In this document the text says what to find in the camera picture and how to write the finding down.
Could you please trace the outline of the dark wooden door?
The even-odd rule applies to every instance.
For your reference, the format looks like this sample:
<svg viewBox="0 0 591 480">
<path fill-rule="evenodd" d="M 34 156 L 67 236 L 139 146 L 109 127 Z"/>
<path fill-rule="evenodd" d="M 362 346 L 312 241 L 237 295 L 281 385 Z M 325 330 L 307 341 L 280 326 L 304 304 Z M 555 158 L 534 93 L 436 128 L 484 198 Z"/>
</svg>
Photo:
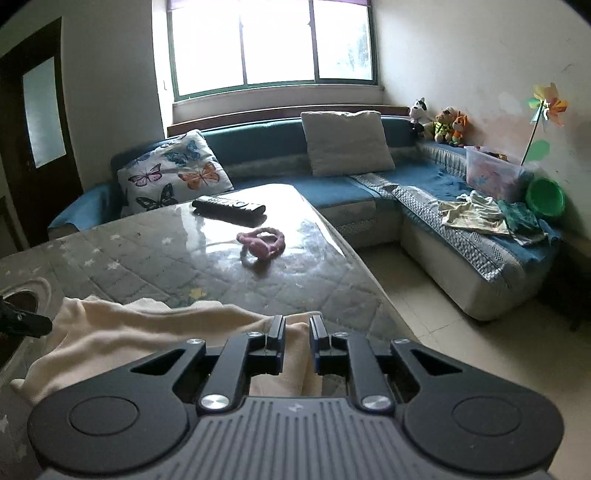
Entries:
<svg viewBox="0 0 591 480">
<path fill-rule="evenodd" d="M 1 158 L 27 243 L 48 240 L 52 221 L 83 193 L 68 129 L 62 20 L 1 58 Z"/>
</svg>

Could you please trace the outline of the quilted star tablecloth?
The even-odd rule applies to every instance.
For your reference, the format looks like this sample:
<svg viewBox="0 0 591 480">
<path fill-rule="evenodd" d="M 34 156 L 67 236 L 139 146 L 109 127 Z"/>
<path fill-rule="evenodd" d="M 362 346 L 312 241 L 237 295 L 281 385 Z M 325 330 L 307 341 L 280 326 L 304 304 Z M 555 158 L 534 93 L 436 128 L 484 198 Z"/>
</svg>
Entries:
<svg viewBox="0 0 591 480">
<path fill-rule="evenodd" d="M 283 184 L 233 194 L 266 206 L 266 226 L 287 247 L 256 264 L 238 243 L 238 226 L 198 216 L 190 204 L 136 214 L 72 234 L 1 262 L 1 292 L 35 297 L 54 318 L 65 298 L 121 305 L 152 300 L 180 312 L 217 301 L 264 316 L 318 311 L 332 331 L 355 330 L 374 345 L 408 337 L 401 318 L 356 246 L 369 244 L 370 221 L 341 224 L 342 207 L 315 207 Z"/>
</svg>

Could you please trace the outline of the clothes pile on sofa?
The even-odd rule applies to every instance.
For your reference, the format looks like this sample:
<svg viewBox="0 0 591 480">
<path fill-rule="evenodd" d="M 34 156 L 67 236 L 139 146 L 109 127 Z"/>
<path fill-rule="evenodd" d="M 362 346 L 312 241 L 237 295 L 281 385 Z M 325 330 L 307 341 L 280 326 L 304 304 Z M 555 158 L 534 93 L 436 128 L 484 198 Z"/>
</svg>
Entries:
<svg viewBox="0 0 591 480">
<path fill-rule="evenodd" d="M 476 190 L 459 195 L 455 201 L 440 200 L 438 213 L 447 227 L 511 237 L 521 246 L 541 243 L 550 237 L 525 203 L 495 200 Z"/>
</svg>

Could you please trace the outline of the butterfly print pillow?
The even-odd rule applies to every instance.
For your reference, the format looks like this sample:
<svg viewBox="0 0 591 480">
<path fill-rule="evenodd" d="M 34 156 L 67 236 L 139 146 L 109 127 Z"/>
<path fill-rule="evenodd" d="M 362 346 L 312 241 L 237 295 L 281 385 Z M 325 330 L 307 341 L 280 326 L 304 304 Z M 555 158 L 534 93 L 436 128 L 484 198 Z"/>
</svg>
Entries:
<svg viewBox="0 0 591 480">
<path fill-rule="evenodd" d="M 204 135 L 191 130 L 140 155 L 117 171 L 130 216 L 233 189 Z"/>
</svg>

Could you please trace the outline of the window with green frame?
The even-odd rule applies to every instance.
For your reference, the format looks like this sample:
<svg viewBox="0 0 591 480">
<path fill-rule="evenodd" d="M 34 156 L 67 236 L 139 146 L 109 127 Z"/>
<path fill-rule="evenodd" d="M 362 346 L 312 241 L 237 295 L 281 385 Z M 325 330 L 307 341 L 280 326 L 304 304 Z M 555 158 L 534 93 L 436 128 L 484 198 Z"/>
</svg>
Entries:
<svg viewBox="0 0 591 480">
<path fill-rule="evenodd" d="M 170 1 L 167 27 L 178 100 L 378 81 L 368 1 Z"/>
</svg>

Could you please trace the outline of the clear plastic storage box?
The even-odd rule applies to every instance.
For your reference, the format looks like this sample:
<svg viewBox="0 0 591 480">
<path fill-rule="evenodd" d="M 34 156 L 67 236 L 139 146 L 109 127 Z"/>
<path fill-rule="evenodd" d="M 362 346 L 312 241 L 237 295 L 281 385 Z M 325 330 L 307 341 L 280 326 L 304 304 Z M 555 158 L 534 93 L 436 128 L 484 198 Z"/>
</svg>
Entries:
<svg viewBox="0 0 591 480">
<path fill-rule="evenodd" d="M 466 181 L 473 189 L 496 200 L 518 202 L 523 196 L 528 172 L 521 166 L 466 146 Z"/>
</svg>

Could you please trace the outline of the yellow green plush toy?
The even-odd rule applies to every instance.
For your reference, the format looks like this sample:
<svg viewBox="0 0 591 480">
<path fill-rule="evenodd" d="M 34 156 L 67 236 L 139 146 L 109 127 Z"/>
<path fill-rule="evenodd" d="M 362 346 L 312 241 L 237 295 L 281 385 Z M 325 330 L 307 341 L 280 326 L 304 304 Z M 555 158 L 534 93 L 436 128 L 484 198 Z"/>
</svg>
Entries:
<svg viewBox="0 0 591 480">
<path fill-rule="evenodd" d="M 434 122 L 434 140 L 437 143 L 448 144 L 452 138 L 453 124 L 458 117 L 458 112 L 453 107 L 447 107 L 438 113 Z"/>
</svg>

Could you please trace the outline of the black remote control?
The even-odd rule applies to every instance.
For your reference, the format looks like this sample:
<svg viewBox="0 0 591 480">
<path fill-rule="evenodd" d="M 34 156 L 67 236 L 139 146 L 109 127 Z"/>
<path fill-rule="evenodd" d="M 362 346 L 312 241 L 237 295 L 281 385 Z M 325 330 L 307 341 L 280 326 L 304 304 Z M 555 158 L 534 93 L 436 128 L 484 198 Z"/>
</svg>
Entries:
<svg viewBox="0 0 591 480">
<path fill-rule="evenodd" d="M 200 196 L 191 202 L 194 213 L 242 226 L 259 226 L 266 221 L 266 206 L 219 196 Z"/>
</svg>

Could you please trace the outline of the grey square pillow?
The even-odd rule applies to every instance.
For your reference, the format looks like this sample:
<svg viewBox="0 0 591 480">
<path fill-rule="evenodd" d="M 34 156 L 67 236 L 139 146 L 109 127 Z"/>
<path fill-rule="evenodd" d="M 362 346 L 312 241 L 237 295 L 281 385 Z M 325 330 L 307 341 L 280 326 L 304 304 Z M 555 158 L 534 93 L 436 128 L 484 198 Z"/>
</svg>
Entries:
<svg viewBox="0 0 591 480">
<path fill-rule="evenodd" d="M 303 112 L 301 123 L 315 177 L 394 170 L 379 112 Z"/>
</svg>

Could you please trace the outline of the orange plush toy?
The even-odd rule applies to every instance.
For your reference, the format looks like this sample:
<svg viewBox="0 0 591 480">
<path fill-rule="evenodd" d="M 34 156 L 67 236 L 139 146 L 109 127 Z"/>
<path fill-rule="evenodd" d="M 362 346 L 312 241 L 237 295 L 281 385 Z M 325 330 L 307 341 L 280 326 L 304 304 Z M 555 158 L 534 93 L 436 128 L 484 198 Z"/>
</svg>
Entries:
<svg viewBox="0 0 591 480">
<path fill-rule="evenodd" d="M 466 145 L 465 134 L 467 133 L 468 126 L 468 116 L 465 113 L 459 112 L 452 123 L 453 132 L 449 144 L 454 147 L 463 148 Z"/>
</svg>

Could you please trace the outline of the green plastic basin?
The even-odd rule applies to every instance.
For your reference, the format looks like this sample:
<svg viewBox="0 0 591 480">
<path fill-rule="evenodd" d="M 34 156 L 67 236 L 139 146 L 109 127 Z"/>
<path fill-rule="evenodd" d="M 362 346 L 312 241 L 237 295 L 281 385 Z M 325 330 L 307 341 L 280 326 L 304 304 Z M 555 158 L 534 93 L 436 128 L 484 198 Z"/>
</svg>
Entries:
<svg viewBox="0 0 591 480">
<path fill-rule="evenodd" d="M 565 212 L 566 196 L 555 181 L 539 177 L 529 184 L 526 203 L 537 217 L 558 219 Z"/>
</svg>

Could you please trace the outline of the round black table inset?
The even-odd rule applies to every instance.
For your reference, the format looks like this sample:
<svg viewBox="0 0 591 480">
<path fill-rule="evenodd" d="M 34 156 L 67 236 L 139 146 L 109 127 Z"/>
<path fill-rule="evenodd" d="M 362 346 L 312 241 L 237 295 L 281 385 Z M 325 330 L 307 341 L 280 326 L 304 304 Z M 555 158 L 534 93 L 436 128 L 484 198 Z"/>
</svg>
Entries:
<svg viewBox="0 0 591 480">
<path fill-rule="evenodd" d="M 37 314 L 39 300 L 30 290 L 19 290 L 1 295 L 1 320 L 22 320 Z"/>
</svg>

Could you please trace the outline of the colourful paper pinwheel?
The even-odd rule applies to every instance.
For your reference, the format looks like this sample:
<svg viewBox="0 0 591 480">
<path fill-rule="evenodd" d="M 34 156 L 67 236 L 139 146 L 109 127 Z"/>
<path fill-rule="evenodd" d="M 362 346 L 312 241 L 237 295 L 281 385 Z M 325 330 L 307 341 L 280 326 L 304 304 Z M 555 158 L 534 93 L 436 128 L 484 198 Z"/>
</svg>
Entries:
<svg viewBox="0 0 591 480">
<path fill-rule="evenodd" d="M 528 99 L 528 105 L 533 111 L 530 124 L 532 130 L 522 155 L 520 165 L 529 162 L 538 162 L 545 159 L 551 150 L 548 140 L 538 137 L 538 129 L 552 123 L 557 127 L 563 127 L 562 115 L 567 111 L 569 102 L 563 99 L 554 82 L 549 85 L 535 85 L 533 96 Z"/>
</svg>

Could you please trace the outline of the cow plush toy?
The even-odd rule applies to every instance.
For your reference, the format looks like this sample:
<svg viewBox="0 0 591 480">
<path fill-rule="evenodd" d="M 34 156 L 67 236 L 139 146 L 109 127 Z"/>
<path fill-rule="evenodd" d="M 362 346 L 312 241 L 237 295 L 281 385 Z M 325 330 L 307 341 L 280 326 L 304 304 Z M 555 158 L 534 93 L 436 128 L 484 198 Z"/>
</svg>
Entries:
<svg viewBox="0 0 591 480">
<path fill-rule="evenodd" d="M 428 115 L 426 99 L 421 97 L 415 101 L 409 111 L 412 135 L 416 138 L 433 140 L 435 138 L 434 120 Z"/>
</svg>

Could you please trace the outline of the cream beige shirt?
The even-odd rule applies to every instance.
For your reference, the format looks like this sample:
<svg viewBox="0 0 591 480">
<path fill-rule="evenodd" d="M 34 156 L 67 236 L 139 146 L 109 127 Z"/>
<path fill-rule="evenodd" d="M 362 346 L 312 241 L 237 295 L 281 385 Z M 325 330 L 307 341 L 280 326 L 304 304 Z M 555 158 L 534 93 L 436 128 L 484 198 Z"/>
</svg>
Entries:
<svg viewBox="0 0 591 480">
<path fill-rule="evenodd" d="M 271 319 L 218 301 L 171 309 L 142 298 L 121 305 L 89 296 L 66 298 L 53 321 L 42 356 L 11 388 L 34 405 L 80 381 L 191 338 L 218 347 L 247 332 L 269 332 Z"/>
</svg>

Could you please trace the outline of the blue corner sofa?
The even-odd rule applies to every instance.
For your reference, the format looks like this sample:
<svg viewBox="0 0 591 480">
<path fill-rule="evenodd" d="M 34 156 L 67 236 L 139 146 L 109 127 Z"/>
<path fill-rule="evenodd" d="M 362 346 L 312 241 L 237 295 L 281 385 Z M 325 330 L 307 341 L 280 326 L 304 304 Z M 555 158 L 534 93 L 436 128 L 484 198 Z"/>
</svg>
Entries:
<svg viewBox="0 0 591 480">
<path fill-rule="evenodd" d="M 448 147 L 418 143 L 410 123 L 385 117 L 394 170 L 315 177 L 300 120 L 287 119 L 200 131 L 235 188 L 280 183 L 297 189 L 356 247 L 397 241 L 471 317 L 494 319 L 531 297 L 543 284 L 558 251 L 556 234 L 521 246 L 510 237 L 444 226 L 438 202 L 464 194 L 466 156 Z M 115 156 L 117 172 L 165 141 Z M 53 230 L 87 230 L 122 216 L 117 177 L 84 193 L 51 223 Z"/>
</svg>

